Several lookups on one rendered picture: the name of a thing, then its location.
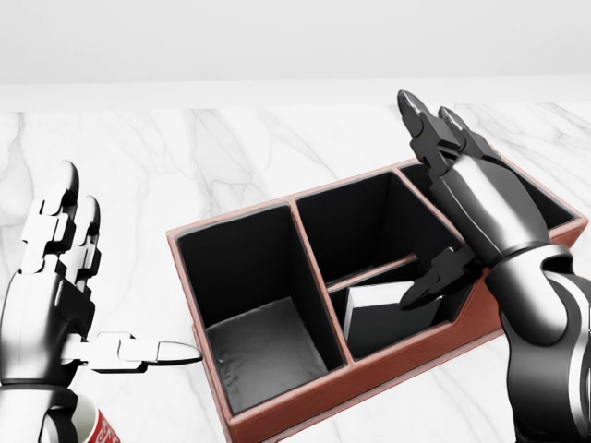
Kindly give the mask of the red-brown desk caddy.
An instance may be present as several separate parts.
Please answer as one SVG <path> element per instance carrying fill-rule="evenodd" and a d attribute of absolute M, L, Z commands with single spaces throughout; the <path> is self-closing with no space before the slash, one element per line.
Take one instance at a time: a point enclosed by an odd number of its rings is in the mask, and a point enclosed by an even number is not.
<path fill-rule="evenodd" d="M 293 434 L 501 334 L 482 281 L 370 355 L 344 340 L 346 292 L 412 280 L 462 237 L 407 161 L 170 231 L 228 443 Z"/>

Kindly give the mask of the black book with white pages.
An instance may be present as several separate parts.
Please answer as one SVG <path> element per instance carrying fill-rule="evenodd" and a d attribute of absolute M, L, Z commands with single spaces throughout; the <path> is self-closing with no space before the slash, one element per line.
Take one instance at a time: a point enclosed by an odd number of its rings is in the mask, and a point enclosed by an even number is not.
<path fill-rule="evenodd" d="M 440 307 L 440 297 L 417 309 L 400 309 L 399 302 L 412 284 L 411 281 L 397 281 L 354 286 L 347 290 L 343 333 L 355 359 L 432 325 Z"/>

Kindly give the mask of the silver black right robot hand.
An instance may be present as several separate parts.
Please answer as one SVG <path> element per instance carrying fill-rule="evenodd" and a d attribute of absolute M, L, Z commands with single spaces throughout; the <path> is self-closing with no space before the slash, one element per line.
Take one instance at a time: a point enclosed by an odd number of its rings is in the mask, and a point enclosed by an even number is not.
<path fill-rule="evenodd" d="M 488 142 L 454 112 L 432 114 L 416 95 L 397 102 L 416 157 L 429 168 L 430 191 L 476 259 L 489 269 L 486 285 L 505 315 L 564 317 L 566 310 L 542 269 L 532 265 L 501 277 L 501 265 L 549 244 L 537 205 Z"/>

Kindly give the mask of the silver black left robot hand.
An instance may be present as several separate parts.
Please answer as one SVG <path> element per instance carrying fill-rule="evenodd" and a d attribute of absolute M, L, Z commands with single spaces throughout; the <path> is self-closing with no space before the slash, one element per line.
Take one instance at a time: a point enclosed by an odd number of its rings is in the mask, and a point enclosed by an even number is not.
<path fill-rule="evenodd" d="M 99 373 L 143 372 L 150 365 L 196 363 L 198 348 L 102 332 L 90 340 L 95 313 L 89 279 L 99 270 L 101 212 L 78 196 L 78 170 L 60 164 L 54 185 L 33 201 L 26 245 L 0 319 L 0 381 L 67 386 L 81 365 Z"/>

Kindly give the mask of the red and white mug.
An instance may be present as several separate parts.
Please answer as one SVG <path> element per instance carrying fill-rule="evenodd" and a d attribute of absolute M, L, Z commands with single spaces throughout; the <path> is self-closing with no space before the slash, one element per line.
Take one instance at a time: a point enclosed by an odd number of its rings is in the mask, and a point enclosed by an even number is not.
<path fill-rule="evenodd" d="M 39 443 L 122 443 L 97 404 L 78 395 L 73 413 L 52 409 L 44 418 Z"/>

